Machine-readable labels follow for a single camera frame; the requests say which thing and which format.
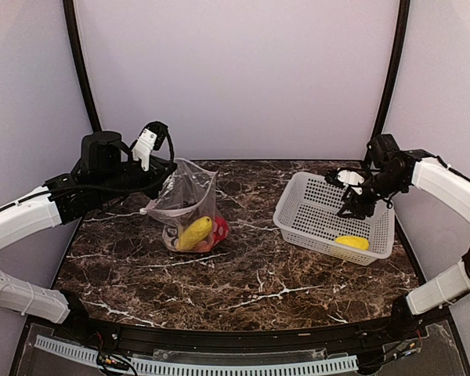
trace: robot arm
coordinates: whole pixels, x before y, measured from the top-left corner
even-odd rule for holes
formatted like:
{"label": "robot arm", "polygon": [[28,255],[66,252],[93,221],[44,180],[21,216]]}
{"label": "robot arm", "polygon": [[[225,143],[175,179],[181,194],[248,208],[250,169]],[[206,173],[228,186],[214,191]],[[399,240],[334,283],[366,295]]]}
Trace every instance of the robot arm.
{"label": "robot arm", "polygon": [[[373,215],[377,201],[391,204],[393,195],[406,193],[410,186],[415,186],[438,198],[470,223],[470,181],[439,157],[424,150],[402,151],[391,135],[379,135],[367,148],[374,166],[379,168],[376,175],[364,177],[345,169],[327,173],[329,183],[347,187],[339,216],[365,219]],[[397,299],[392,307],[392,320],[410,321],[468,292],[470,251],[456,265]]]}
{"label": "robot arm", "polygon": [[[152,157],[167,138],[170,161]],[[128,155],[121,160],[121,152]],[[167,126],[148,124],[132,148],[116,132],[84,137],[81,159],[69,174],[50,179],[26,196],[0,208],[0,250],[38,231],[64,225],[85,213],[102,209],[113,199],[133,192],[157,198],[162,183],[175,170]],[[31,314],[53,323],[65,321],[76,297],[18,280],[0,270],[0,307]]]}

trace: white basket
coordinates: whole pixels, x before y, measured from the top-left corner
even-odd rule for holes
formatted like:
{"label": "white basket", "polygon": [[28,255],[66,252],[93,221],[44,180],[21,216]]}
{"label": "white basket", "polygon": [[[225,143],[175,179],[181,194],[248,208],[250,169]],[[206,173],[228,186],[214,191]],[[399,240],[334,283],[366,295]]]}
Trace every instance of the white basket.
{"label": "white basket", "polygon": [[[360,265],[392,254],[395,216],[384,203],[363,221],[339,218],[344,189],[326,183],[323,176],[298,172],[287,184],[273,221],[285,241]],[[339,244],[337,237],[353,235],[369,240],[369,251]]]}

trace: black metal pole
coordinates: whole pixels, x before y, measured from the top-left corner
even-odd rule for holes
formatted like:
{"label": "black metal pole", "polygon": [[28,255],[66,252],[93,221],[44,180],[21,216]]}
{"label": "black metal pole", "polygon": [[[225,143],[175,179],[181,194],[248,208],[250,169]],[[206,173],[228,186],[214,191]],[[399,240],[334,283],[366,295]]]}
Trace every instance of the black metal pole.
{"label": "black metal pole", "polygon": [[[392,100],[393,89],[395,88],[395,82],[397,79],[397,72],[399,71],[400,57],[402,56],[404,39],[406,37],[407,20],[409,18],[409,5],[410,0],[400,0],[399,15],[397,16],[397,25],[395,29],[395,36],[393,38],[389,70],[386,75],[385,87],[383,88],[383,94],[381,95],[381,102],[379,104],[376,121],[374,122],[371,139],[383,132],[386,115],[389,112],[390,101]],[[366,154],[364,162],[367,166],[371,164],[368,154]]]}
{"label": "black metal pole", "polygon": [[85,109],[89,116],[92,130],[94,132],[102,131],[99,117],[97,115],[96,105],[92,97],[92,90],[89,84],[89,77],[85,69],[84,55],[81,49],[80,35],[78,34],[77,17],[75,15],[75,7],[73,0],[63,0],[64,17],[66,19],[66,27],[68,29],[68,37],[70,39],[71,53],[78,76],[78,84],[80,85],[81,95],[84,98]]}

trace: yellow mango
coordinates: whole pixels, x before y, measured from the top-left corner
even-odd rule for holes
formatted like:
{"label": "yellow mango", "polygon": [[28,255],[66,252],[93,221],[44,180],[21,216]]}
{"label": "yellow mango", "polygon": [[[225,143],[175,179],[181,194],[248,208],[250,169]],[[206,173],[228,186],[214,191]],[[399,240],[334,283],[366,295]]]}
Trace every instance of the yellow mango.
{"label": "yellow mango", "polygon": [[334,241],[339,244],[344,244],[350,247],[361,249],[362,251],[369,250],[369,240],[366,239],[365,237],[354,237],[354,236],[337,237],[336,240]]}
{"label": "yellow mango", "polygon": [[178,244],[175,249],[180,252],[188,252],[195,248],[212,230],[212,219],[202,217],[197,219],[186,230],[179,234]]}

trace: marble table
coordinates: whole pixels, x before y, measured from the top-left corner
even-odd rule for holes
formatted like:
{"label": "marble table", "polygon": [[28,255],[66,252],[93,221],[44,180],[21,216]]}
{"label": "marble table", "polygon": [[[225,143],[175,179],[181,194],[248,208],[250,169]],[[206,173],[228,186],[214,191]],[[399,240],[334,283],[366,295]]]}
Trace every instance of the marble table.
{"label": "marble table", "polygon": [[81,224],[55,288],[76,291],[94,318],[206,331],[260,331],[388,316],[418,280],[396,239],[392,255],[358,266],[285,242],[272,221],[288,180],[356,162],[203,161],[219,170],[218,207],[230,236],[211,253],[179,255],[134,194]]}

